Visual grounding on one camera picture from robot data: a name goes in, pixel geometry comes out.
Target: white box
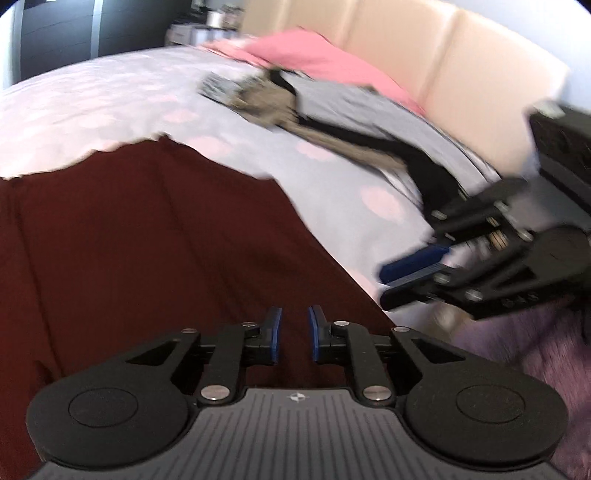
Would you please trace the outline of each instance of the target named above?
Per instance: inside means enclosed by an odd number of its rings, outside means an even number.
[[[168,40],[171,43],[177,43],[181,45],[191,44],[191,32],[193,27],[197,25],[194,23],[187,23],[181,25],[171,25],[168,32]]]

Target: blue gripper pad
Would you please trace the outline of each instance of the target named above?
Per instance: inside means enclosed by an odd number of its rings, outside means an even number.
[[[406,277],[411,273],[440,262],[449,252],[450,247],[429,245],[407,257],[383,265],[379,271],[379,280],[381,283],[388,284],[399,278]]]
[[[308,321],[310,322],[310,332],[312,334],[312,360],[317,362],[320,358],[320,332],[318,320],[312,307],[308,308]]]
[[[274,364],[279,361],[279,326],[281,324],[282,309],[277,309],[271,332],[271,359]]]

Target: beige fabric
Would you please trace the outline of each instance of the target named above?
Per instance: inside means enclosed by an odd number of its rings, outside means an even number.
[[[228,102],[228,106],[249,122],[265,128],[278,126],[302,137],[308,142],[327,148],[339,155],[364,165],[383,168],[391,172],[405,170],[404,162],[391,154],[369,147],[361,147],[335,138],[298,123],[296,97],[293,93],[275,85],[268,79],[249,82]]]
[[[364,0],[293,0],[284,30],[293,27],[307,28],[342,47],[357,6],[363,2]]]
[[[499,172],[519,173],[533,149],[524,111],[557,98],[568,72],[534,43],[462,11],[423,107],[429,120]]]
[[[291,0],[248,0],[242,32],[261,37],[281,31],[290,4]]]
[[[437,0],[362,0],[345,49],[390,75],[420,103],[457,11]]]

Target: beige upholstered headboard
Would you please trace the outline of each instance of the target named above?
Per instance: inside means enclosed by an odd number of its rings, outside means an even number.
[[[324,35],[390,75],[437,127],[504,174],[532,152],[526,111],[569,69],[541,47],[439,0],[249,0],[245,33]]]

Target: dark red blanket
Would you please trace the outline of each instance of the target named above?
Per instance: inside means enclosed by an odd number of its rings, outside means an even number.
[[[281,358],[249,383],[339,385],[311,361],[307,307],[391,326],[320,246],[274,180],[167,137],[0,181],[0,478],[39,460],[25,412],[44,385],[163,334],[284,309]]]

